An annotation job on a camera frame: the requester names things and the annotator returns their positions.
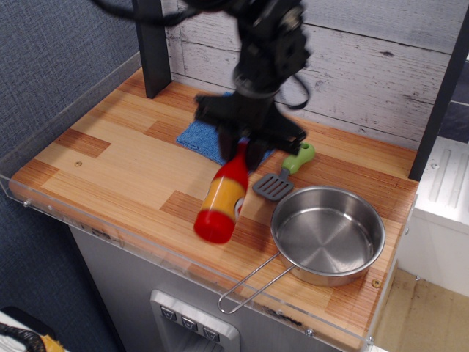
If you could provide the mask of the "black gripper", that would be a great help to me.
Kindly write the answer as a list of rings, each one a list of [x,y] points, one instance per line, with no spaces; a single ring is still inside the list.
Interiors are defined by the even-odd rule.
[[[254,172],[273,149],[297,154],[306,132],[277,108],[275,96],[284,80],[258,87],[248,79],[237,78],[231,95],[197,95],[195,120],[218,126],[219,152],[225,161],[237,153],[241,137],[249,138],[245,165]]]

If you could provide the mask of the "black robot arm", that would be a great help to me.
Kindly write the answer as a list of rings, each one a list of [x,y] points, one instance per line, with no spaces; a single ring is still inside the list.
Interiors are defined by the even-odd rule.
[[[241,41],[231,95],[198,95],[195,119],[215,126],[221,157],[231,161],[248,139],[245,164],[256,170],[267,151],[297,154],[306,132],[277,108],[281,85],[307,63],[300,1],[188,1],[200,12],[223,11],[237,21]]]

